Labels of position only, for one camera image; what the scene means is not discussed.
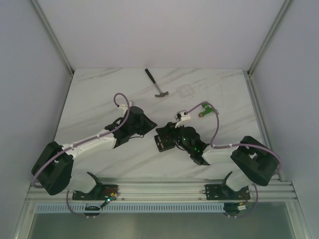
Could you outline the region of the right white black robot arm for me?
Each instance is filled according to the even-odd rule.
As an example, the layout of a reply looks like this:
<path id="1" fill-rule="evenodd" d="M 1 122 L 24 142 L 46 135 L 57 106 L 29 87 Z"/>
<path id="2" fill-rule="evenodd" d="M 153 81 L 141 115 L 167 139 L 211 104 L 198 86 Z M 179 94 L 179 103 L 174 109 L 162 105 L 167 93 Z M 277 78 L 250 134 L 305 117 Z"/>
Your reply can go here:
<path id="1" fill-rule="evenodd" d="M 227 199 L 253 183 L 267 186 L 281 166 L 279 156 L 251 136 L 245 136 L 236 144 L 216 146 L 202 141 L 195 128 L 190 126 L 177 127 L 169 122 L 156 132 L 159 152 L 178 147 L 200 166 L 235 164 L 236 170 L 229 172 L 221 185 L 221 194 Z"/>

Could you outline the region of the black fuse box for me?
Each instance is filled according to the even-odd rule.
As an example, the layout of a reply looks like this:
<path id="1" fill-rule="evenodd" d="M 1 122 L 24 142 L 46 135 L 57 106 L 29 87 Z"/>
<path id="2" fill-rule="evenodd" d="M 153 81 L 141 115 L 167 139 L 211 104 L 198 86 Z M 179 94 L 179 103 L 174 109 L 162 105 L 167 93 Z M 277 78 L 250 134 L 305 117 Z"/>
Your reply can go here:
<path id="1" fill-rule="evenodd" d="M 154 136 L 154 140 L 159 152 L 164 152 L 175 148 L 175 142 L 169 136 L 161 137 L 159 134 Z"/>

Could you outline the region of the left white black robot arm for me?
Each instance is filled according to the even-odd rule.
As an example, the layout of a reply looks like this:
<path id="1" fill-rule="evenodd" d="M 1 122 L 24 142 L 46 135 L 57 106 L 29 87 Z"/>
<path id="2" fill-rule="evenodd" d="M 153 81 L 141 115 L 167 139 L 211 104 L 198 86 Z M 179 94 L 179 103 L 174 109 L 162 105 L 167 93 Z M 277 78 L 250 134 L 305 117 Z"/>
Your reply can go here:
<path id="1" fill-rule="evenodd" d="M 39 182 L 49 195 L 70 190 L 82 192 L 90 200 L 99 199 L 102 183 L 92 172 L 77 173 L 76 163 L 90 159 L 95 153 L 115 149 L 136 134 L 143 137 L 157 126 L 139 107 L 131 106 L 124 112 L 123 117 L 86 139 L 71 144 L 56 141 L 47 144 L 31 170 L 32 183 Z"/>

